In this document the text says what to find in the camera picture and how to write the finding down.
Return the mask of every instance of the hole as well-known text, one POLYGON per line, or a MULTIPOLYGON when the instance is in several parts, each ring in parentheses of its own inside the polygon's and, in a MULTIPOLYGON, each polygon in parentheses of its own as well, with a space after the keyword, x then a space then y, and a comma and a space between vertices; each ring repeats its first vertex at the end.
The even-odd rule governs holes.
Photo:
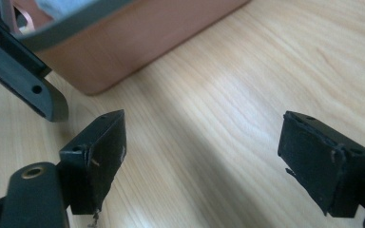
POLYGON ((31 91, 35 94, 40 94, 42 91, 43 91, 43 88, 41 88, 40 86, 38 85, 35 85, 32 87, 31 91))
POLYGON ((352 152, 354 152, 355 154, 363 154, 363 151, 359 150, 359 149, 351 149, 352 152))
POLYGON ((36 177, 42 175, 43 173, 44 173, 44 167, 36 166, 36 167, 32 167, 32 168, 26 170, 22 174, 22 178, 23 179, 33 179, 33 178, 36 178, 36 177))
POLYGON ((28 19, 18 8, 14 8, 14 17, 16 18, 16 24, 18 28, 26 27, 28 25, 28 19))
POLYGON ((78 145, 78 146, 75 146, 73 147, 72 151, 81 151, 83 150, 82 146, 78 145))

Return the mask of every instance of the wooden table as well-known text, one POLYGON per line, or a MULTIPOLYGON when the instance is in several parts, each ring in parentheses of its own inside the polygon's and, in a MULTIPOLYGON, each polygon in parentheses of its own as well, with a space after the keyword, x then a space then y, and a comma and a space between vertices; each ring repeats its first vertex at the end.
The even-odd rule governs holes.
POLYGON ((124 109, 128 153, 100 227, 361 227, 361 207, 324 217, 277 150, 286 110, 365 146, 365 1, 254 0, 94 97, 49 79, 66 123, 0 86, 0 197, 14 171, 58 162, 94 118, 124 109))

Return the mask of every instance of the black mount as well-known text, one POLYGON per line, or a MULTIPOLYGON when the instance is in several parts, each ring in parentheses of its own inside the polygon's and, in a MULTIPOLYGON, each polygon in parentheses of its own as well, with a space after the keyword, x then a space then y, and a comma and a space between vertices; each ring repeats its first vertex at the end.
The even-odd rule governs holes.
POLYGON ((74 215, 95 215, 125 154, 124 112, 97 118, 60 151, 56 166, 38 162, 11 176, 0 228, 65 228, 68 206, 74 215))
POLYGON ((313 117, 287 111, 278 155, 324 215, 354 218, 359 204, 365 208, 365 147, 313 117))
POLYGON ((0 84, 47 120, 66 120, 65 97, 44 79, 51 69, 10 34, 1 18, 13 8, 2 3, 8 1, 0 1, 0 84))

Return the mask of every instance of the black bracket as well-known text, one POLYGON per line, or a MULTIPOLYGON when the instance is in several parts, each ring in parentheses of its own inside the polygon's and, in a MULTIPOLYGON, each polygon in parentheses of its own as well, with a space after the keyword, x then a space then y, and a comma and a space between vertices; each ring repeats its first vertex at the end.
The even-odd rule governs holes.
POLYGON ((2 8, 0 4, 0 84, 47 120, 66 120, 65 97, 44 79, 51 69, 10 34, 2 8))
POLYGON ((65 228, 68 206, 74 215, 95 215, 125 154, 124 112, 97 118, 60 151, 56 166, 38 162, 11 176, 0 228, 65 228))
POLYGON ((278 155, 324 215, 353 218, 359 204, 365 208, 362 145, 313 117, 287 111, 278 155))

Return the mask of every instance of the light wood surface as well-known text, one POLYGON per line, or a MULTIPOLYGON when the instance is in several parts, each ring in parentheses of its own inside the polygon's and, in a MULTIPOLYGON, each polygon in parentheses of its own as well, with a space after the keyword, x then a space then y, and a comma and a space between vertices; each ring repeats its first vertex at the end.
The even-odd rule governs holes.
POLYGON ((58 162, 95 117, 123 108, 128 152, 100 227, 361 227, 363 208, 324 217, 277 150, 286 110, 365 146, 365 1, 254 0, 94 97, 49 79, 66 123, 0 86, 0 197, 14 171, 58 162))

